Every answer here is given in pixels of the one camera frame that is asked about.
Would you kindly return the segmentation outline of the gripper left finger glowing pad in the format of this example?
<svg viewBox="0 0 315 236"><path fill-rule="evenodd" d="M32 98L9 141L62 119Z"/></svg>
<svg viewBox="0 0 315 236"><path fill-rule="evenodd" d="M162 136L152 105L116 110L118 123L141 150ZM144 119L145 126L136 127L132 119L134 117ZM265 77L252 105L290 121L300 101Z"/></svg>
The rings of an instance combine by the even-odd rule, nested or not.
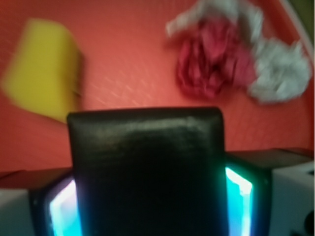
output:
<svg viewBox="0 0 315 236"><path fill-rule="evenodd" d="M0 174L2 236L81 236L70 168Z"/></svg>

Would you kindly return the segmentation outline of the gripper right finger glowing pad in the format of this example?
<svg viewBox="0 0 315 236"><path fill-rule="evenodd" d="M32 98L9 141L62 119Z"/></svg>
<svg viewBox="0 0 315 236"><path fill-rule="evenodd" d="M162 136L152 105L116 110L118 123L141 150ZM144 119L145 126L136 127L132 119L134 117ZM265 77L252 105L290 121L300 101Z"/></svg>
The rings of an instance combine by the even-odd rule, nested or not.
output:
<svg viewBox="0 0 315 236"><path fill-rule="evenodd" d="M231 236L312 236L315 155L303 148L226 154Z"/></svg>

